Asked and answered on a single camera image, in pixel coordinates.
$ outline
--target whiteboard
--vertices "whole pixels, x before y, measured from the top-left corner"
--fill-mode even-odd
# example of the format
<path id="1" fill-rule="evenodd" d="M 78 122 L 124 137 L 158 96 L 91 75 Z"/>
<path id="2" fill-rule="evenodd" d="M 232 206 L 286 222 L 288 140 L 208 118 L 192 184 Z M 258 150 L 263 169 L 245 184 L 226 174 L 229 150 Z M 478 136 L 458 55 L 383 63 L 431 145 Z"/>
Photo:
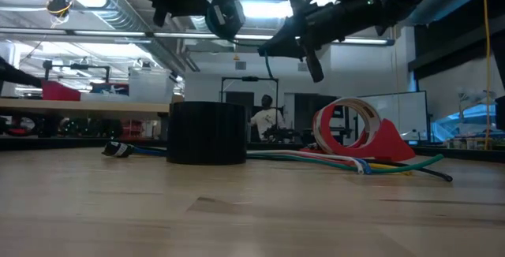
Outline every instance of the whiteboard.
<path id="1" fill-rule="evenodd" d="M 402 139 L 428 140 L 426 91 L 373 95 L 360 97 L 360 99 L 375 107 L 381 119 L 392 121 Z M 358 134 L 361 134 L 364 127 L 361 118 L 358 119 L 357 125 L 360 130 Z"/>

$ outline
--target black robotic arm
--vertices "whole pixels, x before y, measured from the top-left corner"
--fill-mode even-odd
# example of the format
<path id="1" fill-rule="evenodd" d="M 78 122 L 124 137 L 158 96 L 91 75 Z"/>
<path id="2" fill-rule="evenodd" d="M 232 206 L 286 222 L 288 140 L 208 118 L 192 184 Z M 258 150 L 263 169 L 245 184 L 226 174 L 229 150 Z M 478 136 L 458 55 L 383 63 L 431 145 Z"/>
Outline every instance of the black robotic arm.
<path id="1" fill-rule="evenodd" d="M 261 56 L 307 57 L 314 82 L 324 78 L 316 50 L 334 40 L 375 26 L 382 35 L 386 29 L 407 18 L 422 0 L 339 0 L 325 6 L 310 0 L 290 0 L 293 16 L 258 52 Z"/>
<path id="2" fill-rule="evenodd" d="M 206 16 L 209 29 L 217 36 L 233 40 L 245 18 L 236 0 L 150 0 L 155 23 L 163 26 L 167 13 L 177 16 Z M 316 50 L 334 40 L 375 26 L 382 35 L 388 27 L 407 18 L 422 0 L 338 0 L 325 6 L 312 0 L 290 0 L 293 16 L 258 52 L 260 56 L 307 58 L 314 82 L 324 78 Z"/>

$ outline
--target person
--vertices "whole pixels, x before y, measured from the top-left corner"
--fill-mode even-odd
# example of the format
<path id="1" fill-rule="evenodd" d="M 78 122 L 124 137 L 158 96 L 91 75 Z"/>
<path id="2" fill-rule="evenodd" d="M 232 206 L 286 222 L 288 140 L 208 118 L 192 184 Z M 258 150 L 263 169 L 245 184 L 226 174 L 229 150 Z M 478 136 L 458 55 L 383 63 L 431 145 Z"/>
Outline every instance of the person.
<path id="1" fill-rule="evenodd" d="M 284 118 L 282 118 L 280 111 L 271 107 L 273 101 L 274 100 L 270 95 L 263 95 L 263 98 L 261 98 L 261 106 L 263 107 L 263 110 L 251 118 L 251 126 L 257 126 L 258 133 L 260 134 L 260 139 L 262 141 L 267 140 L 267 138 L 263 136 L 263 133 L 271 126 L 275 125 L 275 112 L 277 112 L 277 127 L 280 129 L 286 128 Z"/>

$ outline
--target wooden table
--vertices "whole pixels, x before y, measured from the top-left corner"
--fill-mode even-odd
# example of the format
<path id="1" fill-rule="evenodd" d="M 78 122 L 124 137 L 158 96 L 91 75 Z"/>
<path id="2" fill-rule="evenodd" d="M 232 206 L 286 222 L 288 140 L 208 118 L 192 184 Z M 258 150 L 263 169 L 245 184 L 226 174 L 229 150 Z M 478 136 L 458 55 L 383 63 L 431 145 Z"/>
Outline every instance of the wooden table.
<path id="1" fill-rule="evenodd" d="M 156 120 L 159 114 L 168 114 L 169 108 L 169 104 L 0 99 L 0 110 L 58 114 L 63 117 Z"/>
<path id="2" fill-rule="evenodd" d="M 503 256 L 505 167 L 453 183 L 300 162 L 181 166 L 100 149 L 0 153 L 0 256 Z"/>

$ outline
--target red tape dispenser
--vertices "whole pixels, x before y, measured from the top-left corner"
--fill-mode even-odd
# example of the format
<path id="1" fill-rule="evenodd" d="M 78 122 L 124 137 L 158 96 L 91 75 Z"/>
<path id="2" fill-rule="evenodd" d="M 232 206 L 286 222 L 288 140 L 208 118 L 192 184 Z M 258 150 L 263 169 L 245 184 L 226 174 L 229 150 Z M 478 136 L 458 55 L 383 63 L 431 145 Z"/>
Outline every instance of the red tape dispenser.
<path id="1" fill-rule="evenodd" d="M 359 139 L 351 146 L 344 147 L 331 134 L 330 120 L 336 106 L 347 106 L 356 110 L 365 123 L 365 129 Z M 316 113 L 312 128 L 316 142 L 328 154 L 392 162 L 401 162 L 416 156 L 409 145 L 402 140 L 393 122 L 388 119 L 381 120 L 375 108 L 361 99 L 335 100 Z"/>

